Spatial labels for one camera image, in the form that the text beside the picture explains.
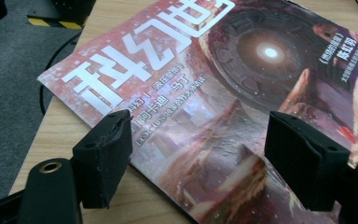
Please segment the black cable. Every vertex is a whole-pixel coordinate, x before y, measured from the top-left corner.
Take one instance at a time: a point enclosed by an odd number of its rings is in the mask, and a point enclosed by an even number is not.
[[[81,32],[77,33],[76,35],[72,36],[68,41],[66,41],[62,46],[60,46],[59,49],[57,49],[55,51],[55,53],[53,54],[53,56],[51,57],[50,61],[48,61],[48,65],[46,65],[45,71],[47,71],[51,65],[53,64],[54,60],[57,58],[58,54],[66,47],[68,46],[70,43],[72,43],[76,38],[78,38],[81,35]],[[44,99],[43,99],[43,90],[45,89],[44,85],[40,85],[40,89],[39,89],[39,105],[40,105],[40,110],[42,111],[43,116],[45,116],[46,114],[46,109],[45,109],[45,104],[44,104]]]

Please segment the magazine cover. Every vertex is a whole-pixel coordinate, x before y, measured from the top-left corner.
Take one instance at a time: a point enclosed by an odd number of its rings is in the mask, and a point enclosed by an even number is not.
[[[358,34],[294,3],[161,0],[38,80],[91,127],[128,108],[131,163],[199,223],[337,222],[263,157],[278,110],[358,162]]]

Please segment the black clamp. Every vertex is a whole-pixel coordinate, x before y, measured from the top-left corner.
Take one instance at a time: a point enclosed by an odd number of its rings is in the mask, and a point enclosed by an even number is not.
[[[82,223],[85,208],[109,207],[132,153],[129,110],[102,119],[73,148],[73,158],[37,164],[25,190],[0,200],[0,223]]]
[[[350,152],[291,115],[269,115],[265,155],[305,208],[331,211],[341,204],[340,223],[358,224],[358,165]]]

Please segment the gray carpet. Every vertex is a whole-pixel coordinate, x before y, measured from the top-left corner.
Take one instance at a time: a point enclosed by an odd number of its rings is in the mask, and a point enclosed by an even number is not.
[[[6,0],[0,20],[0,198],[8,195],[42,120],[41,74],[54,52],[79,31],[27,23],[32,0]],[[66,47],[57,60],[74,50]],[[45,97],[48,105],[51,95]]]

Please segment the table surface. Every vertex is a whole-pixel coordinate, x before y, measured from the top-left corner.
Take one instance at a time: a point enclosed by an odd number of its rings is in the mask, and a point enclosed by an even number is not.
[[[294,0],[330,21],[358,32],[355,0]],[[110,30],[156,0],[98,0],[77,46]],[[53,97],[11,193],[24,189],[32,167],[52,158],[71,158],[72,147],[90,130],[75,113]],[[121,180],[110,209],[84,209],[84,223],[189,223],[183,212],[133,168]]]

